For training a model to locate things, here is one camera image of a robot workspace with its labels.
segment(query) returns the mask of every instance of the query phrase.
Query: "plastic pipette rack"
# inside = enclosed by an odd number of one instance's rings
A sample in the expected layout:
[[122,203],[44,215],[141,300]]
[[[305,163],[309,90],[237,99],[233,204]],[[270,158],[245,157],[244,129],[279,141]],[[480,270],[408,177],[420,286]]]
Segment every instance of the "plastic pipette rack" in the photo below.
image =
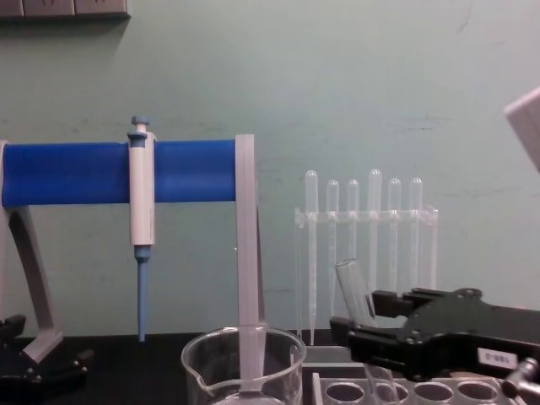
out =
[[[295,293],[299,335],[305,325],[303,308],[305,302],[309,303],[311,345],[314,344],[317,295],[321,291],[317,280],[327,283],[323,288],[327,289],[329,313],[333,316],[336,302],[334,266],[341,260],[359,260],[370,291],[401,292],[414,287],[436,287],[438,211],[424,204],[424,184],[418,177],[408,182],[404,193],[405,187],[399,179],[391,178],[386,184],[386,203],[383,204],[383,176],[380,170],[373,169],[367,187],[362,188],[355,179],[346,183],[346,203],[340,205],[338,181],[330,180],[325,187],[326,195],[321,195],[317,173],[309,170],[305,174],[305,208],[296,208],[294,218]],[[367,203],[363,207],[361,188],[367,189]],[[402,202],[402,194],[408,197],[408,203]],[[319,209],[320,197],[326,197],[326,206],[322,210]],[[324,243],[317,237],[321,229],[326,237]],[[305,246],[307,260],[304,259]],[[386,284],[379,285],[379,278],[387,280]],[[305,282],[309,291],[307,300],[302,297]]]
[[[314,405],[385,405],[392,392],[388,385],[377,385],[370,392],[366,379],[321,378],[313,374]],[[499,382],[489,377],[438,378],[413,383],[403,378],[394,379],[399,405],[525,405],[520,398],[509,399],[500,390]]]

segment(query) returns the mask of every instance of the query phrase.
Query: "barcode label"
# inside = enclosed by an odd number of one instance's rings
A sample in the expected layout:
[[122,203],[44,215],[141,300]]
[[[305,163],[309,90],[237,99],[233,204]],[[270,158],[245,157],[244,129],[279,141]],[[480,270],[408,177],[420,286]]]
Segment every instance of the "barcode label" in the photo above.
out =
[[494,365],[495,367],[511,370],[517,369],[517,356],[513,353],[478,348],[478,361],[483,365]]

